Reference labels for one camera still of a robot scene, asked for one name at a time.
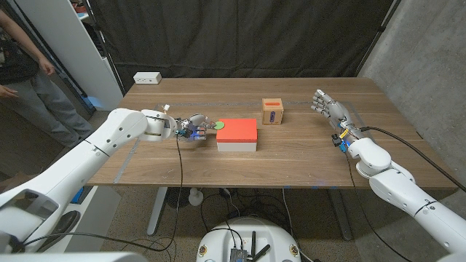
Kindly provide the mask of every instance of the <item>person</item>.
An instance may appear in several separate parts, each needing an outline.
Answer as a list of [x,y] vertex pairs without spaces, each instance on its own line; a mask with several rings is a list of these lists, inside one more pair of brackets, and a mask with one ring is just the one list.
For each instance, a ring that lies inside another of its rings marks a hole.
[[[50,81],[54,66],[37,49],[25,31],[0,10],[0,103],[73,148],[92,134],[71,101]],[[37,62],[16,43],[31,53]]]

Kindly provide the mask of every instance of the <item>purple label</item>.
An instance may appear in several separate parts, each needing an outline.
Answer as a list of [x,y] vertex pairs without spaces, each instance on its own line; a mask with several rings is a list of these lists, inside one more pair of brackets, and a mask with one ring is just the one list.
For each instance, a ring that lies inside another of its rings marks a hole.
[[275,120],[275,111],[270,112],[270,122],[273,123]]

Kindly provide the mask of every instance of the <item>wooden table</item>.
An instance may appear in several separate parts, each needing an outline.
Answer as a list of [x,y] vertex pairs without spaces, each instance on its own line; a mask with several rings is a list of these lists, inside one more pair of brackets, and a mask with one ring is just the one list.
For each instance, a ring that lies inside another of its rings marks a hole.
[[[206,141],[180,143],[187,187],[352,188],[346,158],[331,142],[335,131],[310,109],[317,88],[342,102],[357,126],[388,130],[453,173],[370,79],[163,79],[158,85],[135,84],[119,106],[161,111],[161,105],[170,104],[168,113],[175,118],[201,113],[211,119],[258,120],[257,152],[218,152],[215,130],[208,131]],[[262,98],[282,98],[285,112],[280,126],[261,124]],[[413,174],[420,187],[456,187],[402,143],[376,131],[370,135]],[[357,161],[352,159],[355,184],[368,188],[368,180],[355,170]],[[89,182],[112,186],[179,183],[175,139],[130,142]]]

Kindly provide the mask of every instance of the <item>black curtain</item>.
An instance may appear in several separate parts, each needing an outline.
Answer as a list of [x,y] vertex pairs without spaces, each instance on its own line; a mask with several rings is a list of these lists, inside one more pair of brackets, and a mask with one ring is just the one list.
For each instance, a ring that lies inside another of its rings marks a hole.
[[128,91],[162,77],[354,76],[392,0],[90,0]]

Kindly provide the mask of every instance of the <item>green object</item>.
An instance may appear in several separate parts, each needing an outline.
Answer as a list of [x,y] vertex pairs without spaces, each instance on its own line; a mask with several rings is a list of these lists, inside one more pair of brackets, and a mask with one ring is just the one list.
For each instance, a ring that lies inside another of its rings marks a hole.
[[214,128],[217,129],[217,130],[220,130],[220,129],[224,128],[224,127],[225,127],[225,123],[223,123],[222,121],[218,121],[218,122],[216,122],[216,125],[215,125]]

